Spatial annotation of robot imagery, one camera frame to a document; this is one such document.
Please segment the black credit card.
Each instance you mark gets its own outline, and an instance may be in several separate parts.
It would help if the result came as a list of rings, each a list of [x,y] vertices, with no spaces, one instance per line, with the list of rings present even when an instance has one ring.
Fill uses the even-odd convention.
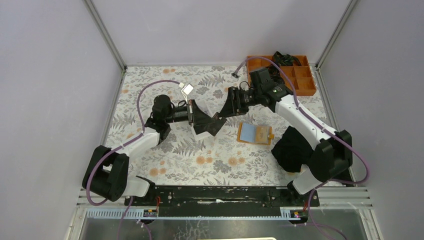
[[[225,125],[227,122],[227,119],[225,117],[219,117],[215,115],[211,118],[211,122],[207,123],[205,125],[205,130],[208,132],[211,136],[216,136],[218,132],[221,130],[221,128]]]

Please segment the yellow leather card holder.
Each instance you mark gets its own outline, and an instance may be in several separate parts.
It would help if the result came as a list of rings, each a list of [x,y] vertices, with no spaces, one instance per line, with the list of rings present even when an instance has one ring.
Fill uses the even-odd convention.
[[[250,123],[242,122],[238,127],[237,132],[237,141],[240,143],[254,144],[254,145],[270,145],[272,140],[275,138],[273,134],[272,127],[269,129],[268,142],[266,143],[258,143],[256,142],[256,127],[264,126],[264,125],[254,125]]]

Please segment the yellow credit card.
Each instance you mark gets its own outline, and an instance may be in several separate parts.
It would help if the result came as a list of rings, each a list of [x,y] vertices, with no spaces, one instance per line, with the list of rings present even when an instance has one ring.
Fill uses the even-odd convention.
[[[269,126],[257,126],[255,132],[255,141],[257,143],[267,143],[269,139]]]

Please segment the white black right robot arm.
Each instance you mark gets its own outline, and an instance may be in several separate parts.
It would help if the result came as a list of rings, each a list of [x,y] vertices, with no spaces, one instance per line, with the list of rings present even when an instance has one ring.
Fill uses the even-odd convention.
[[[244,115],[250,106],[262,105],[283,117],[291,124],[282,137],[286,154],[283,163],[294,160],[294,153],[306,153],[303,164],[308,170],[290,183],[287,201],[293,206],[301,205],[307,193],[321,184],[332,181],[353,164],[352,136],[346,130],[337,131],[320,122],[297,100],[287,86],[261,84],[247,90],[230,87],[226,101],[219,112],[220,117]]]

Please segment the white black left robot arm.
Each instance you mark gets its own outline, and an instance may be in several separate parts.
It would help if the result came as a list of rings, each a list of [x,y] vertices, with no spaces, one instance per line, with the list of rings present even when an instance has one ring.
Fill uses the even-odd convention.
[[[155,192],[150,187],[154,184],[139,176],[129,178],[130,161],[161,144],[171,131],[170,124],[178,122],[188,122],[195,134],[208,133],[215,136],[226,119],[217,115],[209,116],[194,100],[183,100],[175,106],[169,96],[157,96],[144,132],[115,148],[100,145],[94,149],[82,180],[86,193],[97,194],[111,202],[121,196],[135,196],[144,206],[152,204]]]

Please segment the floral patterned table mat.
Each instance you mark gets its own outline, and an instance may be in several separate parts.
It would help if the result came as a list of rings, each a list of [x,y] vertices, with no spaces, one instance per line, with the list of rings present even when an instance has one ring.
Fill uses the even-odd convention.
[[[156,96],[167,95],[174,104],[181,101],[178,83],[193,85],[189,98],[205,112],[219,112],[229,87],[247,85],[247,70],[240,69],[239,79],[233,79],[234,70],[234,65],[128,67],[106,146],[114,148],[137,136]],[[201,140],[195,139],[188,123],[173,123],[162,143],[131,160],[128,173],[158,185],[285,186],[294,180],[297,174],[282,169],[271,153],[272,145],[237,141],[240,123],[272,127],[273,143],[290,125],[261,105],[252,106],[245,115],[229,118],[216,136]]]

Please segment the black cloth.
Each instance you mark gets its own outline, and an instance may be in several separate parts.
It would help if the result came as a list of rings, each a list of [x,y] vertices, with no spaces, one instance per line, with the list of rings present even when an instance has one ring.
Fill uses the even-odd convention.
[[[353,164],[353,153],[333,137],[321,139],[312,149],[301,133],[290,126],[271,153],[286,172],[299,173],[303,165],[308,167],[308,171],[296,178],[302,187],[306,182],[321,184],[331,179],[352,180],[349,168]]]

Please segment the orange wooden divided tray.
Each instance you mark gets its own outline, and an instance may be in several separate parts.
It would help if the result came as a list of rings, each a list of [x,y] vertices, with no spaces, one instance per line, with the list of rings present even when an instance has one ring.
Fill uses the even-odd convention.
[[[273,55],[259,55],[255,59],[250,59],[246,62],[246,69],[248,72],[256,70],[258,68],[266,68],[271,65]],[[296,94],[298,96],[313,96],[317,89],[313,79],[313,74],[309,65],[309,61],[306,55],[292,55],[297,57],[301,66],[279,66],[284,74],[290,79],[294,85]],[[291,87],[287,79],[280,74],[284,80],[284,84],[287,87]]]

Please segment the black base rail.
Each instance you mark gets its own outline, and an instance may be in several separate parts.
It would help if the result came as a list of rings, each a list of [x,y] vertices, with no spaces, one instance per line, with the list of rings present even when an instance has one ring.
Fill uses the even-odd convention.
[[[157,185],[146,196],[125,205],[152,207],[159,217],[281,217],[283,210],[318,207],[312,197],[285,186],[177,186]]]

